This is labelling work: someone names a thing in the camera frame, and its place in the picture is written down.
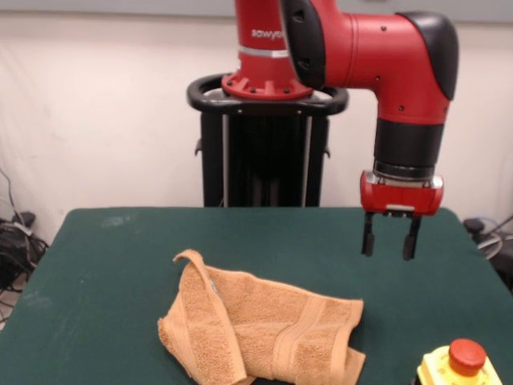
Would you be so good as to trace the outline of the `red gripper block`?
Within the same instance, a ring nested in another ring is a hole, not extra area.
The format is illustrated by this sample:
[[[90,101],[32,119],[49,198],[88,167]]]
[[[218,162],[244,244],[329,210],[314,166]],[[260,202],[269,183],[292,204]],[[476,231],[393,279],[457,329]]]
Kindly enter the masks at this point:
[[[375,213],[406,213],[414,216],[433,216],[440,208],[444,193],[443,178],[405,181],[387,179],[372,171],[364,171],[360,178],[360,197],[365,212],[362,254],[374,253],[373,220]],[[414,259],[422,218],[411,217],[410,230],[405,237],[403,259]]]

